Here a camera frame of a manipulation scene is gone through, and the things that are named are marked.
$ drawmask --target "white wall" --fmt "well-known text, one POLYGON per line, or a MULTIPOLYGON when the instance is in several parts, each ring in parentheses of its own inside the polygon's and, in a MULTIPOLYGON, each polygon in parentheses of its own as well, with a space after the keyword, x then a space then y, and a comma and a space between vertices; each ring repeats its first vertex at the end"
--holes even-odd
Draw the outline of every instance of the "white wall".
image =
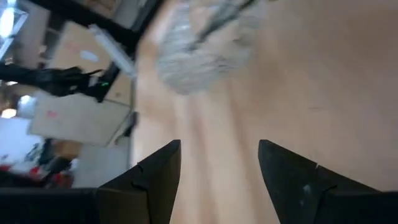
POLYGON ((40 136, 27 133, 29 123, 24 118, 0 118, 0 157, 8 155, 3 162, 23 161, 35 143, 42 143, 40 136))

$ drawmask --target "black metal frame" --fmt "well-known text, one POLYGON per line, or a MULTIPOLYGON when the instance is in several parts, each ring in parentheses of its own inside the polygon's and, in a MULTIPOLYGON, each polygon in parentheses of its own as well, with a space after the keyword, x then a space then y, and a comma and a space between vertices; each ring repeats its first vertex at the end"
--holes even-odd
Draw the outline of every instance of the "black metal frame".
MULTIPOLYGON (((124 49, 130 57, 136 59, 136 50, 141 37, 149 27, 154 19, 157 11, 160 9, 165 0, 147 0, 142 6, 140 12, 130 29, 124 28, 115 23, 111 19, 105 18, 87 7, 72 1, 72 0, 29 0, 49 11, 52 11, 66 20, 70 20, 88 27, 89 25, 96 24, 98 27, 106 30, 116 41, 124 46, 124 49)), ((101 77, 102 82, 109 83, 105 88, 98 88, 87 95, 102 102, 112 87, 112 84, 117 79, 120 69, 111 63, 107 71, 101 77)))

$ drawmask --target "wooden table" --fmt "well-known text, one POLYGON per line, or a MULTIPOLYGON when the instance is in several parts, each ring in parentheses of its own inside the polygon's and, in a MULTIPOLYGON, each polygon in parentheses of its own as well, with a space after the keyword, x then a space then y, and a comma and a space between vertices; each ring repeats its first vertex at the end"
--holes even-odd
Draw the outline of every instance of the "wooden table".
POLYGON ((141 44, 132 158, 182 140, 172 223, 278 223, 260 139, 379 190, 398 189, 397 1, 267 3, 256 58, 190 96, 176 95, 155 70, 176 2, 141 44))

